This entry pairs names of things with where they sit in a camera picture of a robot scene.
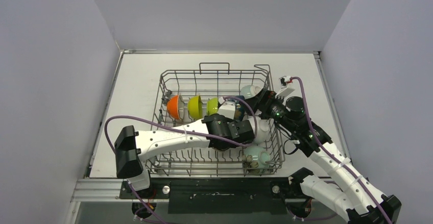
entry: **metal wire rack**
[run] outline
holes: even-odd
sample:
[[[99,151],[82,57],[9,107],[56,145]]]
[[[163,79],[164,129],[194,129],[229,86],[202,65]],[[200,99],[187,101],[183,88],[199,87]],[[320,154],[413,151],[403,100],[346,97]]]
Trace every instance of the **metal wire rack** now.
[[[227,69],[215,69],[226,65]],[[167,102],[174,95],[181,94],[186,104],[192,97],[200,95],[203,101],[203,114],[206,114],[206,102],[214,97],[240,95],[240,89],[246,85],[256,85],[273,90],[269,65],[256,64],[254,69],[232,70],[230,63],[200,63],[199,69],[166,70],[159,79],[153,122],[175,127],[195,121],[186,114],[183,121],[175,120],[167,112]],[[267,170],[255,170],[243,165],[244,149],[231,148],[217,151],[212,148],[188,148],[158,155],[146,162],[151,174],[189,175],[203,177],[272,175],[282,167],[285,161],[282,152],[281,133],[269,120],[269,140],[261,145],[271,156]]]

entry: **dish rack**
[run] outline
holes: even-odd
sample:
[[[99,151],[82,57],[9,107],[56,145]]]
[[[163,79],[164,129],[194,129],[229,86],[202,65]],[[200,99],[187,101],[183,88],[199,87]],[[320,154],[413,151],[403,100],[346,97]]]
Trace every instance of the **dish rack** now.
[[[215,67],[226,65],[226,69]],[[153,122],[168,127],[185,125],[195,120],[187,113],[190,98],[200,95],[203,102],[203,114],[206,114],[206,103],[211,98],[240,95],[240,89],[246,85],[256,85],[273,90],[271,69],[269,65],[256,64],[254,69],[230,69],[230,63],[200,63],[199,69],[166,70],[159,79],[158,93],[155,102]],[[180,94],[185,102],[183,121],[175,120],[167,112],[167,102],[174,95]],[[188,148],[164,153],[146,162],[147,168],[154,175],[188,175],[201,177],[221,176],[261,176],[273,175],[282,167],[285,156],[282,151],[281,133],[268,120],[269,139],[259,146],[266,149],[271,160],[267,170],[253,170],[243,166],[244,148],[230,148],[217,151],[213,148]]]

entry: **green bowl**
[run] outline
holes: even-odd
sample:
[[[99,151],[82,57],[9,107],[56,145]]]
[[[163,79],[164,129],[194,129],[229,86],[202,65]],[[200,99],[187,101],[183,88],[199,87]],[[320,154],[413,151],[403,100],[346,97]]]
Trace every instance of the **green bowl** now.
[[[188,102],[188,113],[193,119],[202,119],[203,118],[203,108],[202,108],[202,99],[200,95],[196,95],[193,98],[189,99]]]
[[[218,113],[218,98],[210,99],[206,104],[206,115],[213,115]]]

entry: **white tabletop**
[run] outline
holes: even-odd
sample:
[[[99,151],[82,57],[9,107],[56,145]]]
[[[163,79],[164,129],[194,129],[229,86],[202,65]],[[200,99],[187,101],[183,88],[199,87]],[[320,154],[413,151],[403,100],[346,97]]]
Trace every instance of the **white tabletop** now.
[[[299,76],[304,83],[312,120],[322,127],[339,150],[343,151],[313,54],[124,54],[106,118],[132,115],[151,120],[160,74],[167,69],[198,69],[200,62],[229,62],[231,69],[254,69],[254,64],[269,64],[274,90],[280,88],[279,77]],[[210,68],[225,69],[227,66],[213,65]],[[291,95],[301,96],[296,81],[295,87],[297,90]],[[113,120],[108,127],[111,140],[114,141],[121,129],[128,125],[134,125],[136,130],[150,129],[150,125],[133,120]],[[91,178],[116,178],[115,157],[103,129],[97,138],[96,152],[91,163]],[[319,177],[328,176],[318,165],[298,151],[286,156],[282,169],[270,177],[288,177],[301,167],[312,170]]]

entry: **screw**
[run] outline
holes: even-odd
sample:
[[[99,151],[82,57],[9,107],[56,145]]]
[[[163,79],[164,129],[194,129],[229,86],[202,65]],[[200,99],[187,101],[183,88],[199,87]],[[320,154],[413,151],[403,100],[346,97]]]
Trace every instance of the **screw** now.
[[[279,186],[273,186],[272,187],[272,192],[273,193],[279,193],[280,192],[280,187]]]
[[[170,193],[170,187],[169,187],[169,186],[164,186],[164,187],[162,188],[162,193],[164,193],[164,194],[168,194],[168,193]]]

